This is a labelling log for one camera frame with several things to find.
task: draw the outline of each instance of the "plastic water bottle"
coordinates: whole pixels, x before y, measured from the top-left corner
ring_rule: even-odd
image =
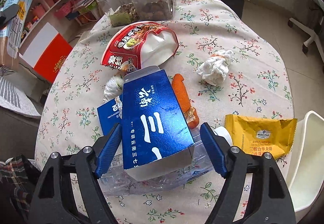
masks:
[[[229,144],[232,145],[232,139],[224,127],[216,128],[214,132],[224,136]],[[115,155],[111,162],[108,172],[98,180],[103,194],[122,196],[126,194],[146,194],[149,192],[166,191],[184,185],[188,181],[192,181],[213,170],[213,165],[201,141],[199,129],[194,128],[191,130],[191,134],[195,142],[191,165],[164,176],[145,181],[137,181],[124,171],[123,154],[118,154]]]

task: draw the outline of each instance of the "cardboard box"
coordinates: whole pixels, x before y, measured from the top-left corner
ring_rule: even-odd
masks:
[[[149,66],[125,76],[124,170],[137,181],[192,162],[194,141],[164,70]]]
[[[5,76],[18,70],[21,35],[27,12],[32,0],[7,0],[1,10],[5,10],[12,4],[19,5],[17,16],[9,20],[0,29],[0,75]]]
[[[103,135],[107,135],[115,123],[122,123],[122,100],[120,95],[97,108]]]
[[[71,51],[71,45],[51,24],[46,23],[20,57],[38,74],[54,83]]]

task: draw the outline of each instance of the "round table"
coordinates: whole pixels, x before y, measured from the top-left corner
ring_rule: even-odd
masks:
[[[245,25],[220,0],[176,0],[172,21],[163,25],[175,31],[179,49],[160,65],[171,80],[184,77],[192,106],[200,124],[213,128],[224,125],[226,114],[288,119],[294,117],[285,65],[276,50]],[[102,136],[97,107],[103,104],[103,90],[115,70],[100,65],[102,54],[113,35],[104,16],[79,41],[64,62],[50,90],[40,123],[35,159],[42,169],[49,155],[77,153]],[[234,52],[225,82],[212,86],[195,73],[214,50]],[[284,177],[289,154],[278,159]],[[106,197],[119,223],[203,223],[220,194],[224,179],[212,171],[176,189],[142,195]],[[247,175],[235,220],[242,218],[247,205],[251,176]],[[85,208],[72,177],[80,212]]]

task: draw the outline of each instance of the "dried food in jar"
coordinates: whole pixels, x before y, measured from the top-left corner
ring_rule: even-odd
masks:
[[[127,4],[121,5],[119,10],[114,14],[109,15],[110,22],[114,27],[125,26],[134,23],[138,20],[138,15],[136,13],[134,5]]]
[[[139,12],[140,20],[162,21],[172,17],[169,6],[165,1],[145,4]]]

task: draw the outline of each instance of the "orange box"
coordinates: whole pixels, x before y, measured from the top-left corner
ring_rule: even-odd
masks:
[[[54,83],[71,51],[70,44],[52,25],[46,23],[20,57],[39,75]]]

